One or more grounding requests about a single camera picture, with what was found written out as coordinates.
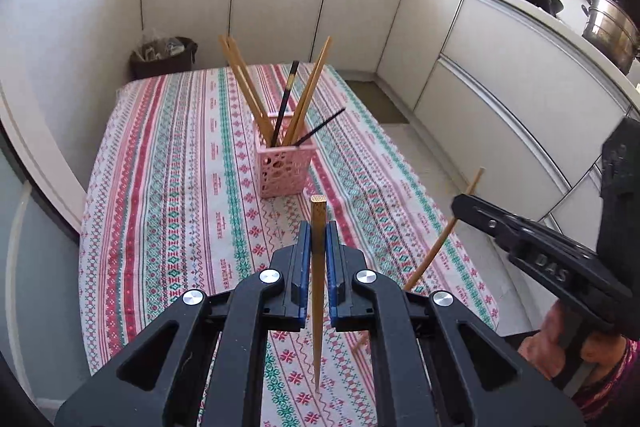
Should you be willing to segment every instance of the brown trash can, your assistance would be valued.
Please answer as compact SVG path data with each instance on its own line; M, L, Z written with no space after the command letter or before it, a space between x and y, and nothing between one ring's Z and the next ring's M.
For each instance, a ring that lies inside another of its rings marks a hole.
M173 57L161 58L145 62L140 60L136 52L131 52L129 57L129 66L133 80L140 78L149 78L150 76L159 76L161 74L181 73L182 71L193 70L193 64L196 61L196 51L198 45L187 37L176 37L184 44L184 51Z

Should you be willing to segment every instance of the patterned tablecloth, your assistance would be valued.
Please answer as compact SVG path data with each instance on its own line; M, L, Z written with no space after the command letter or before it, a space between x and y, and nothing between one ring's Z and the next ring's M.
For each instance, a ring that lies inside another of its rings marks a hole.
M250 69L277 111L289 66ZM292 99L310 70L301 64ZM314 193L327 195L340 240L361 249L369 266L399 283L409 277L446 220L369 111L325 67L307 121L317 124L343 106L339 120L316 135L305 193L261 200L252 118L229 69L139 80L120 91L81 234L82 332L92 373L185 290L226 291L268 266L274 250L295 242ZM414 291L438 288L497 325L494 299L455 235ZM319 394L310 330L270 333L264 427L376 424L369 355L351 351L357 333L325 324Z

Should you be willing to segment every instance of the plastic bag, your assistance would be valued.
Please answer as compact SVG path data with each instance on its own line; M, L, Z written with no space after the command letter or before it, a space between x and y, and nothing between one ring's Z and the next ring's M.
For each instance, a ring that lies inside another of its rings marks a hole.
M134 50L143 62L152 62L154 60L174 57L183 51L184 44L176 37L162 35L156 29L143 32L140 44Z

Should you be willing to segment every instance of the tiled floor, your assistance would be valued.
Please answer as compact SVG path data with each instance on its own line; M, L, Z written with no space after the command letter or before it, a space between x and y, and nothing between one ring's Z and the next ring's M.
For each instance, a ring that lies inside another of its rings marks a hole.
M382 128L418 174L428 195L433 198L440 210L450 217L451 200L460 191L418 134L409 124L383 124ZM462 222L458 222L455 232L498 302L500 310L498 334L505 336L531 330L531 324L520 298L489 238Z
M378 123L408 123L398 108L375 82L347 80L347 85L371 111Z

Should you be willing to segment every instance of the wooden chopstick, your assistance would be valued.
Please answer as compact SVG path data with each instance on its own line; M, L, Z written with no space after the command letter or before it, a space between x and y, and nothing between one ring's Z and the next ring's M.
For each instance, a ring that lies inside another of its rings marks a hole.
M244 76L242 76L242 71L240 71L235 57L229 49L229 45L226 43L226 39L222 35L220 35L218 36L218 41L220 42L220 47L222 47L223 54L225 54L226 61L229 63L229 66L231 66L231 69L234 72L236 82L238 83L238 86L240 86L240 90L244 95L244 99L249 105L249 109L251 110L252 115L254 115L254 120L258 124L258 129L260 129L260 133L264 137L265 143L269 145L271 142L271 138L273 137L273 127L271 126L271 122L260 112L260 109L258 108L254 100L254 96L244 80Z
M238 48L238 43L232 36L228 36L226 38L226 42L228 43L228 46L229 46L229 49L231 50L232 55L236 58L236 63L238 64L238 66L240 66L240 70L242 71L242 74L244 74L244 79L246 80L247 86L249 86L249 89L251 90L251 94L254 96L255 103L258 106L258 109L260 109L260 111L262 112L263 117L268 119L269 114L267 113L267 110L264 108L262 99L258 94L258 91L255 89L255 85L253 81L251 80L251 75L249 74L249 70L247 69L247 64L244 61L244 58L242 58L242 55L240 54L240 48Z
M325 48L327 46L327 42L324 42L324 46L322 46L322 52L324 52ZM302 94L300 95L300 99L298 100L298 104L296 105L296 109L293 113L293 116L291 117L291 120L289 121L289 128L287 129L287 134L285 135L284 139L282 140L282 144L283 145L291 145L291 142L293 141L293 133L295 131L295 127L296 127L296 123L298 122L298 117L300 116L300 112L302 111L302 106L304 105L304 100L306 99L306 96L308 95L309 92L309 88L311 86L311 80L313 79L313 77L316 76L316 71L318 70L318 62L316 61L316 63L314 64L312 70L311 70L311 74L309 75L308 79L306 80L306 84L305 84L305 89L303 89Z
M322 324L324 323L324 229L326 226L326 196L311 196L311 316L314 346L314 379L316 393L320 391L322 360Z
M478 172L476 172L476 177L466 188L465 194L471 195L476 191L476 187L478 186L480 178L482 177L483 174L484 174L484 167L481 167L478 169ZM458 218L454 217L453 219L451 219L451 221L447 223L447 226L444 227L442 232L440 232L440 235L438 236L436 242L433 243L433 246L430 248L427 255L424 256L424 259L420 263L420 266L418 266L415 269L415 272L411 275L411 277L409 277L409 280L402 287L404 291L406 292L411 291L411 289L415 286L415 283L417 283L418 280L420 280L420 277L422 277L424 272L427 270L427 268L431 265L433 260L436 258L438 252L440 251L440 248L442 248L442 245L444 245L445 241L451 234L453 227L455 227L457 222L458 222ZM367 341L368 336L369 335L366 332L363 333L362 336L358 339L358 342L353 347L353 349L359 349L360 346Z
M326 61L326 56L329 53L329 49L331 48L332 41L333 39L330 36L326 38L324 46L322 47L322 51L320 52L320 56L318 57L318 61L316 62L311 73L311 77L309 78L308 83L306 83L305 90L303 91L300 100L298 100L298 105L296 106L296 110L293 113L293 118L291 118L291 122L289 123L287 134L285 135L282 142L282 144L285 146L291 145L291 143L296 140L298 134L302 130L306 112L309 108L309 104L311 103L311 98L314 95L314 91L316 90L318 78L320 78L320 73L322 73L322 68L324 68L324 62Z
M322 127L324 127L325 125L327 125L329 122L331 122L334 118L340 116L342 113L344 113L344 111L346 110L346 107L343 107L340 111L335 112L334 114L332 114L329 118L327 118L326 120L324 120L320 125L317 125L316 127L314 127L311 131L309 131L308 133L305 134L305 136L303 136L302 138L300 138L297 142L294 143L294 147L300 147L305 141L307 141L309 138L311 138L314 134L316 134L318 131L320 131L322 129Z
M296 79L296 73L298 73L298 66L300 62L298 60L294 60L291 69L289 70L289 78L287 79L287 85L284 88L284 92L282 93L282 101L280 102L280 110L278 111L278 119L276 120L276 127L273 131L273 139L271 140L271 147L276 147L278 144L278 134L280 134L280 127L282 126L282 118L284 117L284 113L287 110L287 103L289 103L289 95L291 94L291 88L293 87L293 82Z

